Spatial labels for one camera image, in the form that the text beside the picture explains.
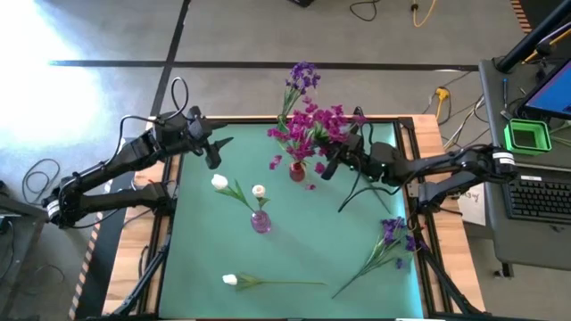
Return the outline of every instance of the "wooden table frame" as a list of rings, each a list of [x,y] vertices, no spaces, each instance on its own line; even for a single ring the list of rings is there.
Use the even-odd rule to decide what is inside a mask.
[[[415,159],[418,157],[430,157],[444,152],[440,131],[433,115],[402,115],[402,116],[385,116],[372,115],[369,119],[397,119],[401,122],[402,140],[407,158]],[[275,117],[270,116],[243,116],[243,117],[209,117],[209,119],[230,119],[235,121],[254,119],[259,121],[272,120]],[[151,181],[177,180],[180,175],[181,158],[179,156],[172,158],[166,164],[157,163],[156,165],[139,171],[135,175],[136,185],[145,185]],[[426,181],[440,181],[448,175],[434,175],[426,178]],[[452,200],[446,200],[443,207],[450,210],[458,210],[458,204]],[[129,208],[125,219],[133,218],[139,213],[146,210],[144,207]],[[460,291],[468,298],[470,303],[480,310],[484,310],[484,302],[480,293],[479,284],[476,277],[476,271],[472,263],[470,249],[468,247],[468,239],[464,232],[464,226],[461,216],[450,214],[447,212],[439,212],[433,217],[420,217],[421,224],[434,227],[435,238],[429,237],[428,228],[423,231],[423,235],[429,246],[440,257],[444,268],[452,281],[458,286]],[[120,242],[115,257],[112,277],[107,290],[103,313],[113,312],[132,291],[138,280],[138,262],[141,250],[153,239],[153,253],[164,240],[170,218],[146,215],[125,226],[121,232]],[[416,258],[417,271],[421,273],[422,267]],[[138,307],[138,313],[155,312],[160,298],[161,276],[164,270],[162,267],[155,273],[153,280],[148,287],[148,295],[144,297],[146,307]],[[421,291],[423,300],[423,310],[425,316],[428,314],[427,303],[432,301],[435,311],[454,310],[458,312],[458,308],[450,301],[443,297],[444,292],[441,291],[438,280],[432,270],[428,269],[426,277],[429,279],[431,291]]]

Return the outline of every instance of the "paper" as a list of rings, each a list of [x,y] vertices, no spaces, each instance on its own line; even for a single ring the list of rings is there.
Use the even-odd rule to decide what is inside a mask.
[[[484,184],[472,186],[458,199],[462,219],[485,226]]]

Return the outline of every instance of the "floor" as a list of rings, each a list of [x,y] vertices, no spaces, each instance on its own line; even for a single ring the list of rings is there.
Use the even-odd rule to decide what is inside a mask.
[[[0,10],[0,24],[5,24],[0,27],[10,48],[0,53],[8,62],[3,68],[8,81],[0,118],[0,178],[21,199],[23,176],[42,158],[59,161],[62,173],[71,173],[109,157],[123,115],[146,117],[153,105],[154,111],[160,106],[161,111],[173,110],[168,92],[162,102],[155,100],[161,77],[183,77],[191,104],[199,105],[206,115],[277,113],[286,70],[175,66],[168,74],[153,62],[164,62],[169,52],[176,62],[396,65],[397,70],[322,70],[322,85],[315,95],[322,105],[342,103],[346,108],[359,105],[370,114],[403,114],[422,112],[438,86],[461,75],[423,70],[427,65],[476,65],[505,54],[524,35],[509,0],[441,0],[420,29],[412,26],[407,2],[379,3],[372,22],[352,16],[352,2],[317,0],[300,9],[286,0],[193,0],[176,52],[170,51],[170,43],[183,0],[11,4],[10,10]],[[421,16],[428,6],[429,2],[420,2]],[[355,9],[363,15],[372,13],[369,5]],[[56,67],[48,66],[49,61],[141,61],[150,67]],[[410,66],[417,70],[404,70]],[[469,106],[482,93],[477,72],[447,87],[452,112]],[[435,113],[435,106],[428,112]],[[442,135],[450,137],[465,114],[444,124]],[[127,122],[124,135],[137,136],[144,127],[143,122]],[[470,120],[458,144],[470,143],[486,129],[484,122]],[[489,141],[486,133],[476,140]],[[87,217],[82,223],[92,221]],[[19,295],[11,317],[67,316],[89,233],[44,228],[33,263],[56,265],[65,274],[64,282],[58,283],[54,271],[43,272],[37,285],[43,291]],[[567,317],[571,274],[515,267],[515,279],[496,280],[492,271],[499,263],[491,243],[474,238],[470,248],[490,312],[551,320]]]

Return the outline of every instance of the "yellow cable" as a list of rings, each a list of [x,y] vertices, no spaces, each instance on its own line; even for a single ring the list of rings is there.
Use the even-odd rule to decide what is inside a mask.
[[[417,4],[417,0],[412,0],[412,3]],[[428,17],[430,17],[430,14],[432,14],[432,10],[434,9],[435,4],[436,4],[436,0],[432,0],[432,4],[430,4],[430,9],[428,9],[428,13],[426,14],[426,17],[420,23],[417,23],[417,10],[418,9],[415,9],[412,11],[412,23],[414,24],[414,26],[416,28],[420,28],[420,27],[422,27],[423,24],[425,24],[425,22],[428,20]]]
[[[564,33],[560,34],[559,37],[556,37],[555,39],[550,41],[550,45],[555,45],[557,44],[557,42],[561,39],[563,39],[564,37],[567,37],[571,35],[571,29],[568,29],[567,31],[565,31]],[[537,50],[534,50],[534,53],[530,54],[529,57],[525,58],[524,62],[529,62],[530,60],[532,60],[533,58],[535,58],[535,56],[537,55]]]
[[[438,122],[438,118],[440,117],[440,108],[443,106],[443,100],[438,98],[438,107],[436,107],[436,122]]]

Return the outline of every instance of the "red glass vase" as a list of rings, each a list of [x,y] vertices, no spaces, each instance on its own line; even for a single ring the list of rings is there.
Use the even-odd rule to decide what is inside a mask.
[[[290,164],[289,177],[291,177],[294,182],[303,181],[305,178],[305,167],[300,161],[296,161]]]

